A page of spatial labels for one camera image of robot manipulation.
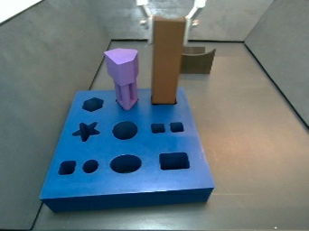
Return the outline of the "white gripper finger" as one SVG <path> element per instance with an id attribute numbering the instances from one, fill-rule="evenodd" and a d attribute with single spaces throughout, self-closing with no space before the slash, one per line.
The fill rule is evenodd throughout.
<path id="1" fill-rule="evenodd" d="M 154 42 L 154 15 L 148 8 L 148 0 L 136 0 L 136 6 L 142 11 L 140 25 L 147 31 L 147 42 Z"/>
<path id="2" fill-rule="evenodd" d="M 191 8 L 189 14 L 185 16 L 186 23 L 189 26 L 191 26 L 193 21 L 198 17 L 198 14 L 202 12 L 202 10 L 205 8 L 205 4 L 206 4 L 206 0 L 194 0 L 193 8 Z"/>

